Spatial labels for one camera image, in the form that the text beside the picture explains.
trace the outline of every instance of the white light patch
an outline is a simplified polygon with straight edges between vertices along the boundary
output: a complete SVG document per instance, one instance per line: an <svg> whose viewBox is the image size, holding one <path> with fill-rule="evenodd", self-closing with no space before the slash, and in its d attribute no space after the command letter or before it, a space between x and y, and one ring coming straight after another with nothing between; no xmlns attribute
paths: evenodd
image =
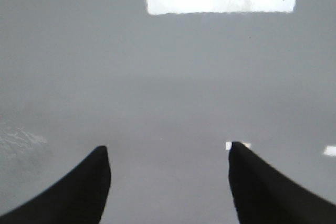
<svg viewBox="0 0 336 224"><path fill-rule="evenodd" d="M323 154L325 156L336 156L336 146L331 145L326 146Z"/></svg>
<svg viewBox="0 0 336 224"><path fill-rule="evenodd" d="M244 144L247 148L251 148L250 143L242 143ZM229 151L231 150L232 142L225 142L226 150Z"/></svg>
<svg viewBox="0 0 336 224"><path fill-rule="evenodd" d="M151 15L175 13L291 13L296 0L146 0Z"/></svg>

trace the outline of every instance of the gray floor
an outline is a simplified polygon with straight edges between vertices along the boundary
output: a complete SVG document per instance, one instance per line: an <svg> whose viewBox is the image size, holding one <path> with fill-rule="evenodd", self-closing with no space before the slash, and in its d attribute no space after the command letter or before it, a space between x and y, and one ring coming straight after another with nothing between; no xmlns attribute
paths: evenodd
<svg viewBox="0 0 336 224"><path fill-rule="evenodd" d="M145 0L0 0L0 212L100 144L102 224L238 223L226 141L336 203L322 155L336 145L335 17L335 0L159 16Z"/></svg>

